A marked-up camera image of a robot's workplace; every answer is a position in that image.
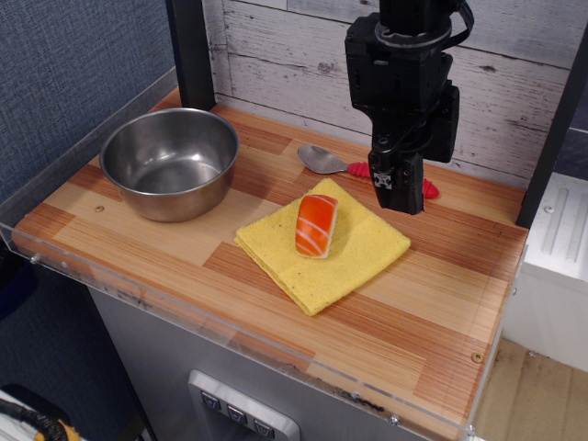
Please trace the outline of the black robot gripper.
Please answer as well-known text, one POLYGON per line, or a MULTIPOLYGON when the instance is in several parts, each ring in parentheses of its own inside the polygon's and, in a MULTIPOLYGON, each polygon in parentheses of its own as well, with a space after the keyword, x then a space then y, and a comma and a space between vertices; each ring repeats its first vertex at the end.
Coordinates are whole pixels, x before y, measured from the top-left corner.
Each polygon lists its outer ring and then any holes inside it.
POLYGON ((423 160, 446 163, 453 156, 460 92, 448 77, 451 31, 448 12, 372 13, 347 31, 351 102, 372 123, 368 166, 384 209, 419 214, 423 160))

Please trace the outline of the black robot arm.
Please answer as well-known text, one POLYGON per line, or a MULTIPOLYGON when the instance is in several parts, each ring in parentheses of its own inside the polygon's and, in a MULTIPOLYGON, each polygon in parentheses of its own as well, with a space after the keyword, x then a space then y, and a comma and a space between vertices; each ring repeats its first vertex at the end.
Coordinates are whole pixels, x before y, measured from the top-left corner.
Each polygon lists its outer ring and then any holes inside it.
POLYGON ((424 161, 448 163, 459 118, 459 90, 446 52, 469 35, 464 1, 382 1, 345 37, 352 106, 372 123, 368 171, 379 204, 415 215, 424 208, 424 161), (460 13, 467 30, 452 33, 460 13))

